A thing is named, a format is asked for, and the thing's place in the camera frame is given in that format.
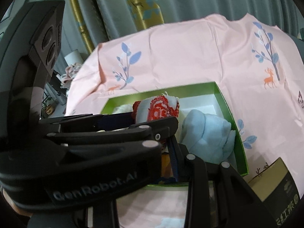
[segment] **light blue cloth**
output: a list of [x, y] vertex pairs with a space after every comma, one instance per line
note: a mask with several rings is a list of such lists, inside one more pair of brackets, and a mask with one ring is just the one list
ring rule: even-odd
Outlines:
[[180, 135], [189, 153], [205, 162], [220, 164], [231, 156], [236, 132], [231, 123], [212, 114], [191, 110], [186, 116]]

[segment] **pink bedsheet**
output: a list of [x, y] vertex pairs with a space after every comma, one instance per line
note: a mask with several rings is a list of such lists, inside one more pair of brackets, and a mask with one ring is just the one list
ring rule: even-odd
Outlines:
[[[281, 157], [302, 196], [303, 62], [288, 35], [249, 14], [239, 21], [214, 14], [159, 25], [100, 44], [72, 82], [66, 115], [98, 114], [110, 97], [209, 81], [238, 121], [246, 179]], [[125, 226], [150, 227], [140, 224]]]

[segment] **deer pattern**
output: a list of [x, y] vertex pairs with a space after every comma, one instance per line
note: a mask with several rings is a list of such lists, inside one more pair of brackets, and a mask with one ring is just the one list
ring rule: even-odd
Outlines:
[[267, 78], [264, 79], [264, 88], [266, 89], [266, 84], [271, 88], [269, 83], [272, 84], [272, 88], [273, 88], [273, 85], [275, 85], [275, 87], [277, 87], [276, 84], [273, 81], [273, 71], [272, 71], [272, 69], [267, 68], [267, 70], [265, 70], [265, 72], [268, 73], [270, 75], [270, 77], [267, 77]]
[[107, 92], [108, 92], [108, 95], [111, 95], [111, 94], [114, 94], [114, 90], [120, 88], [121, 85], [115, 85], [114, 87], [110, 87]]

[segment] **red patterned cloth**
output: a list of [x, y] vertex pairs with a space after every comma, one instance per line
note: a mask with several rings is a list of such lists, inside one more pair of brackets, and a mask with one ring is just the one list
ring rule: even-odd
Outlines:
[[133, 104], [132, 117], [136, 123], [152, 121], [168, 116], [178, 118], [179, 103], [176, 97], [160, 95]]

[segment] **teal curtain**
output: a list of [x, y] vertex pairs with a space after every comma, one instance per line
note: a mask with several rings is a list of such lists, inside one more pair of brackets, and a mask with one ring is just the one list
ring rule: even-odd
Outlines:
[[[96, 0], [109, 39], [137, 32], [127, 0]], [[213, 13], [229, 20], [241, 19], [246, 13], [261, 22], [277, 25], [297, 36], [297, 8], [292, 0], [157, 0], [165, 23], [187, 21]]]
[[100, 42], [108, 41], [109, 38], [107, 36], [101, 14], [98, 13], [99, 10], [95, 7], [94, 0], [78, 0], [78, 2], [95, 47]]

